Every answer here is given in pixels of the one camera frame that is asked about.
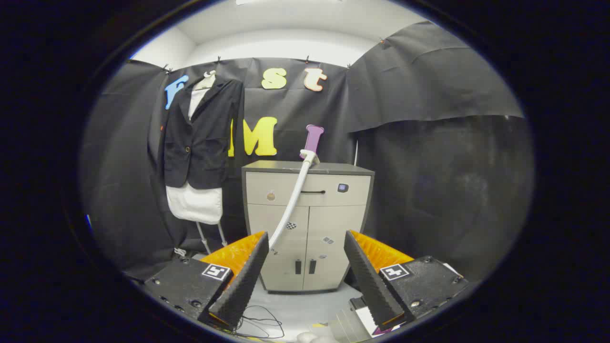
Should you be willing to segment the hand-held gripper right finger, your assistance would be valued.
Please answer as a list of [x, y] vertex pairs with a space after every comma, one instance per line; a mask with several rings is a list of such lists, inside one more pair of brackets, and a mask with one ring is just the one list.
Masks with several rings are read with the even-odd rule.
[[348, 230], [344, 251], [375, 325], [389, 329], [425, 317], [468, 287], [468, 280], [433, 256], [412, 258]]

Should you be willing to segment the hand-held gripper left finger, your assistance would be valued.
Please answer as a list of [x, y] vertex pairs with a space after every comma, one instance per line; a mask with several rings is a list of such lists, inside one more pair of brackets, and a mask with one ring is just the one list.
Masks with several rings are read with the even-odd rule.
[[258, 232], [201, 259], [176, 259], [148, 278], [143, 288], [194, 321], [234, 330], [268, 253], [268, 233]]

